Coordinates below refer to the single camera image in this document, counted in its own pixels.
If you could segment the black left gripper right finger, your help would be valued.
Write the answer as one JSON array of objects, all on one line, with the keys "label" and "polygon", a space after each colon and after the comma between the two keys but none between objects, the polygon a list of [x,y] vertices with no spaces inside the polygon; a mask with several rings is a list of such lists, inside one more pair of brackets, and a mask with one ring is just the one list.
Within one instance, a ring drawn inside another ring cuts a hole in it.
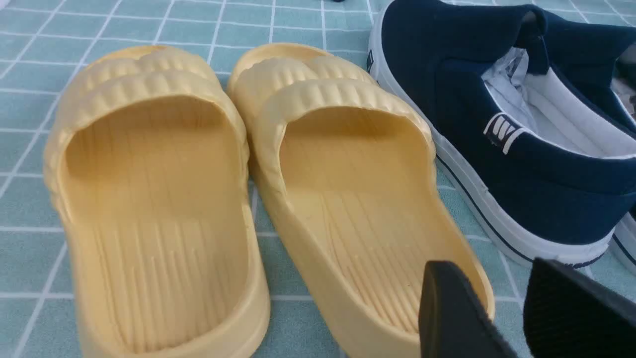
[{"label": "black left gripper right finger", "polygon": [[532,263],[523,333],[535,358],[633,358],[633,301],[552,259]]}]

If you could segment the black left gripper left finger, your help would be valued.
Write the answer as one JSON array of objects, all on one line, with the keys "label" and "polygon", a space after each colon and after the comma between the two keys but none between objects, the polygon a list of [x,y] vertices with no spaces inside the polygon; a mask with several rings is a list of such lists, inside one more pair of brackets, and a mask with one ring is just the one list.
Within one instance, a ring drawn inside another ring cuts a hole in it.
[{"label": "black left gripper left finger", "polygon": [[515,358],[463,271],[429,261],[423,274],[418,328],[423,358]]}]

